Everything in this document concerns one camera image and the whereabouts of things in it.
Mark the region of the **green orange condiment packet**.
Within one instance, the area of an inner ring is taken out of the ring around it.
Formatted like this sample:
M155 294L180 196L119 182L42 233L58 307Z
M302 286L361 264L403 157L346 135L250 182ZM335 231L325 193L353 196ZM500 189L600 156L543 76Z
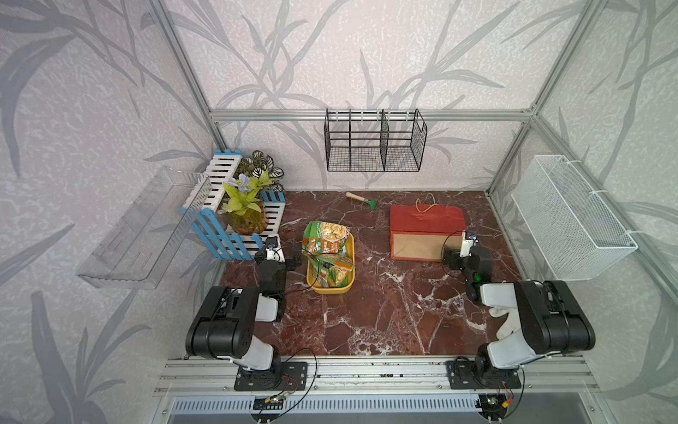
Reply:
M347 286L354 270L353 259L340 254L323 254L312 260L312 282L322 288Z

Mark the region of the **large green condiment packet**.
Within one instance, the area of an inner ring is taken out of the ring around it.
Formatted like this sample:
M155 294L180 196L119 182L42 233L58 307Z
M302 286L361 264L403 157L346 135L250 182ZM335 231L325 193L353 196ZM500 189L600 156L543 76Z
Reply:
M304 231L303 249L311 254L342 254L350 233L344 225L310 222Z

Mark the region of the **red paper bag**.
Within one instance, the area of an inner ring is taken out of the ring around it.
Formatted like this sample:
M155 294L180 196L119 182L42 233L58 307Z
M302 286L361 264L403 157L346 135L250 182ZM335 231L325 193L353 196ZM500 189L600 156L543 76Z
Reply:
M468 230L464 212L438 203L389 208L390 254L401 261L441 261L445 249L461 251Z

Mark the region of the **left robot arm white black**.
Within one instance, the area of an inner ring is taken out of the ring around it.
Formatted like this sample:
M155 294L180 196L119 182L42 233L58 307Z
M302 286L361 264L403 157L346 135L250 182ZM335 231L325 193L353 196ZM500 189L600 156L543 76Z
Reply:
M301 254L290 259L282 255L282 249L273 247L255 255L257 286L216 286L209 290L187 330L188 357L227 360L250 374L282 371L278 349L254 335L256 323L278 323L284 317L287 275L301 265Z

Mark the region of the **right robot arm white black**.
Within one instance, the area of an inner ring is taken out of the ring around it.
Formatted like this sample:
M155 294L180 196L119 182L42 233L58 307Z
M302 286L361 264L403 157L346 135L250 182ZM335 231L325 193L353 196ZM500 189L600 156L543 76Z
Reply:
M444 247L441 262L463 274L469 300L516 318L515 330L480 346L473 366L476 374L514 371L550 354L590 351L595 346L593 325L565 282L493 282L491 254L482 246Z

